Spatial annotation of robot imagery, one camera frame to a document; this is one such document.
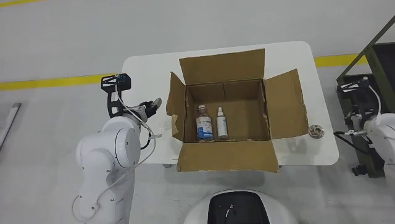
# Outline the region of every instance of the bottle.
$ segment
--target bottle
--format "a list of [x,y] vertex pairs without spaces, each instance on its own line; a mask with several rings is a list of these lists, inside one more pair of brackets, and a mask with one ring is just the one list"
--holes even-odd
[[225,118],[225,116],[223,115],[222,107],[218,108],[217,131],[218,131],[218,139],[219,140],[228,139],[227,118]]
[[205,105],[198,107],[199,114],[196,118],[197,139],[198,140],[213,140],[211,118],[206,113]]

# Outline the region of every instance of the white cable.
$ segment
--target white cable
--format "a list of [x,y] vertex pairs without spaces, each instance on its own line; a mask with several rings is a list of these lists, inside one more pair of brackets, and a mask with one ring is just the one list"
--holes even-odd
[[376,117],[376,125],[380,124],[381,121],[381,101],[380,101],[380,97],[378,96],[378,94],[376,93],[376,91],[369,85],[370,90],[375,94],[375,96],[377,97],[377,101],[378,101],[378,111],[377,111],[377,117]]
[[115,186],[119,181],[121,181],[123,178],[125,178],[129,173],[133,172],[133,171],[136,169],[136,167],[140,166],[143,162],[145,162],[146,160],[148,160],[148,158],[154,153],[155,148],[156,148],[156,137],[155,137],[155,134],[154,134],[154,132],[152,131],[151,127],[149,127],[149,125],[147,125],[144,121],[142,121],[136,114],[134,114],[134,113],[123,103],[123,101],[121,100],[121,98],[120,98],[119,95],[118,95],[117,85],[115,85],[115,94],[117,95],[117,98],[118,98],[119,102],[121,102],[121,104],[126,108],[126,110],[129,111],[129,113],[132,114],[132,116],[134,116],[135,118],[137,118],[137,120],[140,121],[141,125],[142,125],[145,129],[147,129],[147,130],[150,132],[151,136],[154,138],[154,148],[152,149],[151,153],[149,153],[149,155],[148,155],[147,157],[145,157],[141,162],[139,162],[139,163],[137,163],[136,165],[134,165],[133,167],[131,167],[131,168],[129,169],[129,171],[127,171],[127,172],[126,172],[124,175],[122,175],[118,180],[116,180],[114,183],[112,183],[109,187],[107,187],[105,190],[103,190],[103,191],[100,193],[100,195],[99,195],[98,198],[96,199],[96,206],[93,206],[93,208],[94,208],[94,213],[93,213],[93,215],[92,215],[89,219],[87,219],[87,220],[82,220],[82,219],[78,218],[78,217],[75,215],[75,213],[74,213],[74,203],[75,203],[75,201],[77,200],[77,198],[78,198],[80,195],[77,195],[77,197],[75,197],[75,199],[74,199],[74,201],[73,201],[73,203],[72,203],[72,213],[73,213],[74,219],[75,219],[76,221],[78,221],[78,222],[81,222],[81,223],[86,223],[86,222],[92,220],[92,218],[96,215],[96,213],[97,213],[98,210],[99,210],[99,200],[100,200],[100,197],[101,197],[104,193],[106,193],[109,189],[111,189],[113,186]]

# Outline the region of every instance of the white table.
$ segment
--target white table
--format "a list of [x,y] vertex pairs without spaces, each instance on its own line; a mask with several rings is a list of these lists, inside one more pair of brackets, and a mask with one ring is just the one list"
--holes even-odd
[[[128,106],[161,97],[163,106],[148,120],[155,133],[162,133],[157,139],[153,155],[145,161],[147,164],[176,164],[182,142],[172,138],[171,117],[166,114],[165,105],[170,87],[170,71],[175,72],[183,81],[179,59],[184,57],[206,56],[228,52],[248,51],[265,48],[265,78],[297,68],[301,81],[304,104],[307,109],[309,125],[323,127],[322,139],[313,139],[309,135],[297,138],[275,139],[273,145],[279,165],[332,165],[339,158],[339,151],[329,118],[328,109],[322,93],[317,69],[310,46],[303,41],[273,43],[235,48],[220,48],[190,52],[174,52],[128,58],[123,64],[123,73],[132,79],[132,87],[124,91],[122,99]],[[148,134],[142,131],[141,144],[146,142]],[[145,158],[152,145],[143,150]]]

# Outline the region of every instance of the cardboard box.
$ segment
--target cardboard box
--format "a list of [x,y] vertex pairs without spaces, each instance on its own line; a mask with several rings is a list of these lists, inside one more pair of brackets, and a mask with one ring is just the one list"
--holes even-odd
[[[308,129],[297,70],[264,80],[265,49],[185,58],[180,65],[185,85],[171,73],[166,105],[173,137],[183,142],[177,170],[278,172],[272,139],[301,136]],[[197,139],[201,104],[212,120],[211,142]],[[228,141],[217,138],[219,106],[227,118]]]

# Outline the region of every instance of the floor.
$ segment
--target floor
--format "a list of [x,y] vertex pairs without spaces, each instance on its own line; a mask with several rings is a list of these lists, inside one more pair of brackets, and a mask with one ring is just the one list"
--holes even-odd
[[[393,0],[52,0],[0,7],[0,81],[117,72],[130,56],[280,41],[306,41],[314,56],[351,54],[393,16],[392,7]],[[335,93],[343,69],[317,69],[334,130],[346,129]],[[366,71],[358,65],[353,72]],[[14,102],[22,107],[0,150],[0,223],[76,223],[70,205],[82,173],[75,148],[108,120],[106,95],[98,85],[0,91],[0,127]],[[142,165],[130,223],[182,224],[198,200],[231,188],[275,197],[299,223],[395,223],[385,179],[354,176],[354,150],[341,141],[338,148],[330,167],[288,166],[277,174]]]

